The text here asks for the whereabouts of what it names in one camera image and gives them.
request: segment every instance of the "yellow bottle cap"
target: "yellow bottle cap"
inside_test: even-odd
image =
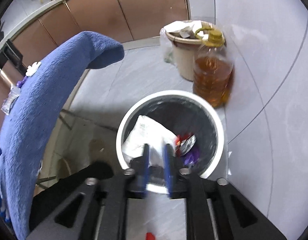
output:
[[[202,39],[197,35],[197,33],[201,30],[206,30],[205,28],[201,28],[195,32],[195,36],[201,39],[202,43],[208,47],[221,47],[225,43],[224,36],[220,30],[212,29],[208,32],[208,39]]]

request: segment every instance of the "purple wrapper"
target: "purple wrapper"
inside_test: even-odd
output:
[[[22,86],[25,84],[26,80],[27,80],[28,76],[24,76],[23,80],[22,81],[18,81],[16,86],[18,88],[22,88]]]
[[[195,163],[197,163],[199,158],[199,149],[197,145],[194,145],[191,150],[187,154],[181,157],[183,164],[186,166],[193,166]]]

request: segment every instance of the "cooking oil bottle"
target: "cooking oil bottle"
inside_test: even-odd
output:
[[[227,58],[224,37],[219,30],[210,30],[208,39],[195,53],[193,92],[214,108],[229,98],[228,82],[233,63]]]

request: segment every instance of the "bucket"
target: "bucket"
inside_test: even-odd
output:
[[[212,23],[201,21],[203,27],[215,28]],[[176,37],[172,33],[166,32],[167,38],[172,41],[173,57],[180,75],[189,80],[194,80],[194,54],[202,45],[200,39],[184,39],[181,37]]]
[[[192,172],[206,179],[220,161],[224,132],[214,108],[201,97],[180,90],[166,90],[151,94],[138,101],[124,116],[116,137],[116,153],[122,169],[129,168],[122,153],[122,145],[134,128],[139,115],[159,122],[175,135],[195,134],[200,150]],[[162,167],[150,167],[147,190],[167,194]]]

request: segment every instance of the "trash bag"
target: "trash bag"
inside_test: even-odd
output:
[[[164,61],[175,65],[172,51],[172,42],[167,38],[164,28],[162,28],[159,32],[159,44],[161,46]]]

